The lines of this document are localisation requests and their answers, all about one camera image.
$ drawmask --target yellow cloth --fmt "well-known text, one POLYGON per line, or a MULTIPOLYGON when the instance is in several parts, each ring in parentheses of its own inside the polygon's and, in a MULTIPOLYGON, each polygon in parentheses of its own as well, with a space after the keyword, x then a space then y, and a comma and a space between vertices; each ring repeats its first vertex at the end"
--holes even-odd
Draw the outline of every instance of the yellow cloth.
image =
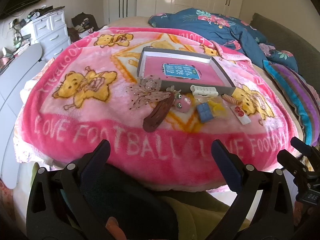
MULTIPOLYGON (((229 208, 205 191, 166 191, 156 194, 176 213, 179 240, 205 240, 229 208)), ((250 221, 246 219, 241 230, 249 225, 250 221)))

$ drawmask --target striped pillow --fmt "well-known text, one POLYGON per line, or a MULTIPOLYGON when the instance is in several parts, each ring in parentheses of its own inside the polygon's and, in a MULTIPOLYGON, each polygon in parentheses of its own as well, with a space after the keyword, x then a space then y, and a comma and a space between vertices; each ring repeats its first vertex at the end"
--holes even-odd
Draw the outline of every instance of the striped pillow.
POLYGON ((280 64, 263 61, 265 70, 272 76, 284 97, 295 108, 302 127, 305 143, 316 145, 320 134, 319 105, 303 78, 280 64))

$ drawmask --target blue block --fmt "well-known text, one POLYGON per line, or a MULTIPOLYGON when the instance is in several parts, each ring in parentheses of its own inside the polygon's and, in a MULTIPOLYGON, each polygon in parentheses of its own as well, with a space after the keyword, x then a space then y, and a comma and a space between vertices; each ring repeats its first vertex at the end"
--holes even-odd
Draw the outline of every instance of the blue block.
POLYGON ((208 103, 197 105, 197 110, 200 117, 200 121, 202 123, 208 122, 213 119, 213 115, 211 113, 208 103))

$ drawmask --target beige sheet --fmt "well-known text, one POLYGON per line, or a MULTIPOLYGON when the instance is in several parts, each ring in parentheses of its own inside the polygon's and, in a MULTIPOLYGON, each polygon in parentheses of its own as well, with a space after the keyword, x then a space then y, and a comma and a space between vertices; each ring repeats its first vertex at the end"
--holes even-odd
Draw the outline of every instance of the beige sheet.
MULTIPOLYGON (((141 17, 141 16, 136 16, 136 17, 128 17, 128 18, 123 18, 116 20, 110 24, 108 24, 109 27, 148 27, 152 28, 151 25, 148 24, 148 17, 141 17)), ((296 114, 294 113, 294 109, 288 104, 287 100, 284 98, 282 91, 279 89, 279 87, 276 85, 276 83, 271 80, 263 69, 259 68, 256 65, 253 65, 255 70, 259 73, 259 75, 266 81, 266 83, 269 85, 269 87, 275 92, 277 97, 280 99, 282 104, 284 105, 284 108, 287 110, 289 113, 291 119, 293 120, 295 126, 297 127, 298 130, 298 135, 299 139, 303 140, 303 132, 301 129, 301 126, 298 122, 298 119, 296 117, 296 114)))
POLYGON ((152 28, 148 24, 149 17, 135 16, 127 17, 123 19, 116 20, 108 24, 109 27, 141 27, 141 28, 152 28))

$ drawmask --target blue label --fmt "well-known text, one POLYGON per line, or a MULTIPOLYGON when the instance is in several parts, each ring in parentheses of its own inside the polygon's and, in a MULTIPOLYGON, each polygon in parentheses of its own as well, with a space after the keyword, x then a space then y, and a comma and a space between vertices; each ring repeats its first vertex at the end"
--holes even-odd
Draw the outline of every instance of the blue label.
POLYGON ((200 79, 198 71, 192 66, 163 64, 163 69, 166 76, 200 79))

